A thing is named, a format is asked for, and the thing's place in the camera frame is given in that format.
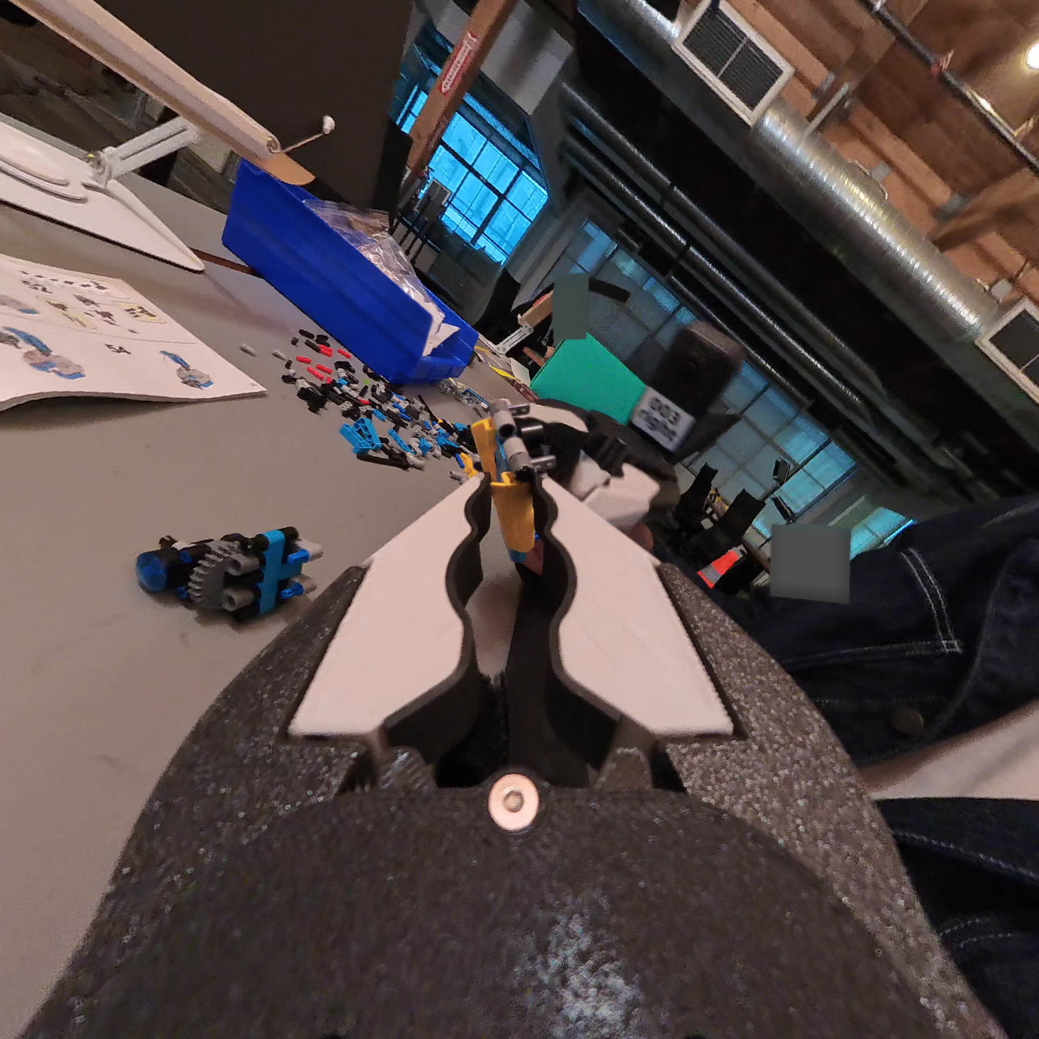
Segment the black gear brick assembly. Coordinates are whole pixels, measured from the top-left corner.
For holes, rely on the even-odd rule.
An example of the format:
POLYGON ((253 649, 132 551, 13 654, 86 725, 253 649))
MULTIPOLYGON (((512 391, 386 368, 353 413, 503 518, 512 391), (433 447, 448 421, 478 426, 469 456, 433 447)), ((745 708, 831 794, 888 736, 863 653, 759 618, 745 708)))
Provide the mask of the black gear brick assembly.
POLYGON ((304 568, 322 556, 323 548, 301 538, 294 527, 254 537, 233 533, 181 541, 166 536, 138 555, 135 574, 149 594, 170 595, 194 610, 227 613, 243 622, 314 592, 316 583, 304 568))

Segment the white stand with base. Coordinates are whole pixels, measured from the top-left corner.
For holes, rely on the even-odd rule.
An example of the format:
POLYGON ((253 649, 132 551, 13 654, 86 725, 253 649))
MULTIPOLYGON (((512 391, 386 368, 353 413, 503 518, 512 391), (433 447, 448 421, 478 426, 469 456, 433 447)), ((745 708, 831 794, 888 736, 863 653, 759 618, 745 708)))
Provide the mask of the white stand with base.
POLYGON ((284 183, 305 186, 316 179, 290 153, 330 135, 331 116, 322 117, 318 133, 292 146, 282 146, 277 137, 227 97, 203 85, 97 2, 18 1, 17 6, 177 114, 176 119, 119 146, 89 154, 90 177, 84 182, 87 188, 106 190, 121 176, 133 174, 179 149, 192 146, 204 136, 218 139, 239 157, 284 183))

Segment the green box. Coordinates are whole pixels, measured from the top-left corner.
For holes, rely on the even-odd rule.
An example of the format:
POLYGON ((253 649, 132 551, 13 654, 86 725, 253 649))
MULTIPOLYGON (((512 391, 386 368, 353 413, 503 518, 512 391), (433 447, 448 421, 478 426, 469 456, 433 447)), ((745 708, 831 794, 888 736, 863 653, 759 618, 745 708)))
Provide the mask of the green box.
POLYGON ((591 334, 563 341, 531 380, 531 391, 541 400, 604 412, 620 424, 629 423, 646 389, 591 334))

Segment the person's white shirt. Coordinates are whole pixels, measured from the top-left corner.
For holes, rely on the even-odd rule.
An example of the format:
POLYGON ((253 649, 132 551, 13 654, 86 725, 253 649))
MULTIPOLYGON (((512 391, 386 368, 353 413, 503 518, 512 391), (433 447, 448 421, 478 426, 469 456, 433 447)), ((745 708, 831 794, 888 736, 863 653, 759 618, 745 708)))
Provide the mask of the person's white shirt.
POLYGON ((915 752, 865 767, 876 800, 976 798, 1038 801, 1038 704, 915 752))

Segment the pile of small brick parts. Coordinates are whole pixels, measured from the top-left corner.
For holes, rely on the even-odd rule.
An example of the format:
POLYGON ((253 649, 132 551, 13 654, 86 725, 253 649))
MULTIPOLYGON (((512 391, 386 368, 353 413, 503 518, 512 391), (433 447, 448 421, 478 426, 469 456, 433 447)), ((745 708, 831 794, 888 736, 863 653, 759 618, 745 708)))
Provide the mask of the pile of small brick parts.
POLYGON ((309 412, 339 416, 339 435, 358 461, 404 472, 445 461, 456 481, 483 471, 471 422, 442 417, 421 394, 405 394, 327 334, 300 330, 270 357, 309 412))

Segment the bags of brick parts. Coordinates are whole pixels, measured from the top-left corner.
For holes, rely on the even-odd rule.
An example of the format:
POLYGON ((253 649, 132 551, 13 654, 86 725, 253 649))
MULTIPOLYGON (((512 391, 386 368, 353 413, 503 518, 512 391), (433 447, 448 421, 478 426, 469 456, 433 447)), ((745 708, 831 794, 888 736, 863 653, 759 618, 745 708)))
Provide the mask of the bags of brick parts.
POLYGON ((305 206, 429 315, 431 328, 425 335, 423 357, 433 354, 459 330, 458 325, 446 318, 445 311, 418 278, 411 262, 390 231, 385 211, 358 209, 345 202, 315 198, 307 198, 305 206))

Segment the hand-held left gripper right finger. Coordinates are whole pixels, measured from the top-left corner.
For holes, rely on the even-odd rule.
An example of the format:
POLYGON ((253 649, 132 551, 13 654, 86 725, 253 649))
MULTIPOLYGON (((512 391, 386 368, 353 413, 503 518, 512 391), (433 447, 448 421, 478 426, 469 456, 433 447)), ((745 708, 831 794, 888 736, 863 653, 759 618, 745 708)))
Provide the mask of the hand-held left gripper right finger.
POLYGON ((667 593, 655 558, 558 484, 542 576, 562 582, 554 621, 562 681, 656 738, 731 736, 732 717, 667 593))

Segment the blue yellow brick assembly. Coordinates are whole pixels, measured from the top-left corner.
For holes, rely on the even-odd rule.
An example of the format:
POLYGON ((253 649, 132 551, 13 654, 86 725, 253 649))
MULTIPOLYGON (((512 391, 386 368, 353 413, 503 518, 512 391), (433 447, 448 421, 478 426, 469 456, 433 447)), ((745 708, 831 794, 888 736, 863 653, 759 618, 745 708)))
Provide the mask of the blue yellow brick assembly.
POLYGON ((530 459, 518 437, 512 407, 495 401, 487 417, 474 422, 474 439, 481 472, 490 479, 490 494, 510 560, 541 576, 544 544, 535 530, 533 471, 513 464, 530 459))

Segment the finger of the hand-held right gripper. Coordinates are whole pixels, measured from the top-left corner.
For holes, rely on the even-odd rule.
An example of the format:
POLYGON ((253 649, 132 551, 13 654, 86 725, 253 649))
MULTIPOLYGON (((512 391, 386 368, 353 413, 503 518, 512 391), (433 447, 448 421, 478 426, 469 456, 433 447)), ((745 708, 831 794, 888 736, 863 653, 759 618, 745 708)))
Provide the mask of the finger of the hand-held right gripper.
POLYGON ((544 442, 554 459, 553 472, 574 472, 582 458, 604 471, 604 435, 595 429, 578 429, 568 423, 550 421, 544 425, 544 442))
POLYGON ((617 529, 642 523, 652 508, 654 478, 639 469, 622 469, 582 499, 584 505, 617 529))

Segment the grey desk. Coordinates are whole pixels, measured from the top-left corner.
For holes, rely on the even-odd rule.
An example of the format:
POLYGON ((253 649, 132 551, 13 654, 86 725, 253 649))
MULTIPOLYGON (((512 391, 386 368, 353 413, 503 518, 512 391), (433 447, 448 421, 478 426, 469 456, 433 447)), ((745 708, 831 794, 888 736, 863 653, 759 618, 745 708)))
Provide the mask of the grey desk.
POLYGON ((1 1032, 31 1020, 97 910, 150 792, 201 715, 279 629, 197 617, 138 586, 164 535, 296 526, 321 588, 453 492, 451 464, 358 461, 273 351, 311 328, 262 279, 184 271, 2 209, 2 252, 111 275, 266 387, 204 404, 62 398, 2 414, 1 1032))

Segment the dark partition panel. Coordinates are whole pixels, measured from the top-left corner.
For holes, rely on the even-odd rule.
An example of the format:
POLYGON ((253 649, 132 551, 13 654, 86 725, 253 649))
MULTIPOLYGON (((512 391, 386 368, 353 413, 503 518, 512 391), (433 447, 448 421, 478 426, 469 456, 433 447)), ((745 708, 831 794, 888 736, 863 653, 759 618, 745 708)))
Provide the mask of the dark partition panel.
POLYGON ((193 78, 290 146, 335 194, 372 202, 410 1, 103 1, 193 78))

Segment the person's denim jacket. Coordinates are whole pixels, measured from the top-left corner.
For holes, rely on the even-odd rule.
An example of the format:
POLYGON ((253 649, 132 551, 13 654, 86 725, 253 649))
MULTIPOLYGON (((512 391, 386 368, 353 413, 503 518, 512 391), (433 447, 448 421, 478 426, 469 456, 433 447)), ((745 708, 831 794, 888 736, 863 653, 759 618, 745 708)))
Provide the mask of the person's denim jacket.
MULTIPOLYGON (((850 566, 849 604, 714 598, 864 768, 969 734, 1038 693, 1037 496, 913 524, 850 566)), ((880 803, 930 925, 1008 1037, 1038 1036, 1035 801, 880 803)))

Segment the blue plastic bin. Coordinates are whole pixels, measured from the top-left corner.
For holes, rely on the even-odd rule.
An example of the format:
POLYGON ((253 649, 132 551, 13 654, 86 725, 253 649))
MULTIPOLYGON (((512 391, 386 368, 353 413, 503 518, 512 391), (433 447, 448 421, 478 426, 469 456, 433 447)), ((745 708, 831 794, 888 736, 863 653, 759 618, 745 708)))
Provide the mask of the blue plastic bin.
POLYGON ((307 190, 245 160, 238 167, 222 243, 390 383, 457 378, 477 331, 441 301, 456 326, 422 354, 431 316, 307 206, 307 190))

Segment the building instruction booklet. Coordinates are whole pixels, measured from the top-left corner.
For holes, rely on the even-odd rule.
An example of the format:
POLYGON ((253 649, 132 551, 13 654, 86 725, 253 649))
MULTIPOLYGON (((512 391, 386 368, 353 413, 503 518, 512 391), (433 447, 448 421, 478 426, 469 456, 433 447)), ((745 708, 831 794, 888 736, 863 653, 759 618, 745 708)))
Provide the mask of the building instruction booklet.
POLYGON ((2 410, 72 397, 196 403, 265 394, 123 279, 2 256, 2 410))

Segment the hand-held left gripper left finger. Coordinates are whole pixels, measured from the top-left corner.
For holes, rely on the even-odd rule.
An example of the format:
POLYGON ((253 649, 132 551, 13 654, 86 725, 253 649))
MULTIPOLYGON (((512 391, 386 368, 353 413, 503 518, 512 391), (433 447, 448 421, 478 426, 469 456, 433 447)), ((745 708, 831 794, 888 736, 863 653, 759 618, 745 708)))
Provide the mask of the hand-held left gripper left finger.
POLYGON ((467 604, 483 578, 490 484, 468 481, 375 552, 290 734, 455 748, 481 698, 467 604))

